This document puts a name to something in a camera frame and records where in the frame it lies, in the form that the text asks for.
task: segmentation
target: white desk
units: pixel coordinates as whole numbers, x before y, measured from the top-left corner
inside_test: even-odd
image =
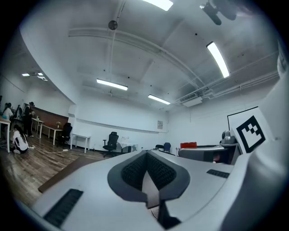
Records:
[[[87,139],[89,139],[89,146],[90,146],[91,135],[71,133],[70,149],[72,149],[73,136],[75,136],[75,147],[77,147],[77,137],[85,138],[84,153],[86,153]]]
[[[39,123],[42,123],[44,124],[44,121],[41,121],[41,120],[37,120],[37,119],[34,119],[32,118],[32,123],[31,123],[31,131],[32,131],[32,124],[33,124],[33,120],[35,121],[35,131],[36,131],[36,134],[38,133],[38,127],[39,127]]]
[[[41,133],[42,133],[42,127],[47,127],[49,128],[49,131],[48,131],[48,138],[50,138],[50,129],[54,130],[54,134],[53,134],[53,145],[55,145],[55,135],[56,135],[56,131],[63,131],[62,129],[59,129],[59,128],[56,128],[56,127],[53,127],[53,126],[47,126],[47,125],[44,125],[44,124],[41,124],[41,127],[40,127],[40,135],[39,135],[39,138],[41,139]]]
[[[1,129],[1,124],[8,125],[8,128],[7,128],[7,152],[8,153],[10,152],[10,146],[9,146],[10,123],[11,123],[10,120],[0,118],[0,129]]]
[[[135,147],[136,151],[138,150],[139,145],[137,143],[131,143],[127,141],[120,141],[118,142],[119,145],[121,146],[121,150],[123,150],[125,147],[128,147],[128,152],[131,152],[131,147]]]

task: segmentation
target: whiteboard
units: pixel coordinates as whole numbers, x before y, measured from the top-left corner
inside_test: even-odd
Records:
[[[238,113],[235,113],[235,114],[231,114],[231,115],[228,115],[227,118],[228,118],[228,127],[229,127],[229,131],[232,129],[232,126],[230,125],[233,125],[235,124],[236,122],[238,121],[243,121],[244,119],[248,118],[249,116],[253,115],[256,111],[258,110],[258,107],[253,107],[251,109],[248,109],[248,110],[245,110],[245,111],[242,111],[242,112],[238,112]]]

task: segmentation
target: ceiling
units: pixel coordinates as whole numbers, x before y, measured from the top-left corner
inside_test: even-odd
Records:
[[[0,72],[5,76],[6,74],[14,74],[24,80],[27,86],[31,86],[37,82],[48,85],[54,90],[57,87],[49,81],[49,78],[44,74],[47,82],[39,79],[37,73],[44,73],[37,62],[34,60],[29,50],[27,49],[19,30],[16,30],[10,44],[6,48],[4,57],[1,59]],[[34,76],[22,76],[24,73],[33,74]]]
[[[47,34],[63,68],[84,90],[111,91],[164,110],[192,92],[217,93],[277,72],[277,41],[261,15],[231,21],[218,13],[222,24],[217,26],[200,9],[206,0],[171,1],[168,11],[142,0],[52,2],[44,6]],[[111,20],[118,21],[115,31],[108,29]],[[206,48],[211,41],[227,64],[226,79]],[[128,90],[97,84],[97,78]],[[154,102],[150,94],[173,104]]]

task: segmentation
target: woman sitting on floor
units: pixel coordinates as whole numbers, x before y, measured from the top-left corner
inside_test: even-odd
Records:
[[[28,150],[28,142],[24,135],[24,132],[18,125],[14,125],[13,146],[15,146],[13,152],[16,154],[23,154]]]

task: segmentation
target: office chair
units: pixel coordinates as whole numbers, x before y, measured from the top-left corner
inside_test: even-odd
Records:
[[[106,139],[104,139],[104,146],[103,148],[108,150],[108,153],[103,153],[103,157],[106,157],[108,154],[112,154],[112,150],[117,148],[117,140],[118,140],[118,135],[116,132],[111,132],[109,135],[109,139],[107,142],[107,145],[105,145]]]
[[[155,146],[155,149],[156,149],[156,150],[159,150],[160,148],[164,150],[164,146],[163,146],[163,145],[157,144],[157,145]]]
[[[64,146],[64,144],[68,144],[67,141],[70,140],[70,133],[71,133],[72,127],[71,123],[65,123],[63,125],[63,131],[58,134],[58,142]]]
[[[170,153],[170,151],[171,151],[171,144],[170,143],[164,143],[163,147],[164,147],[163,148],[164,152]]]

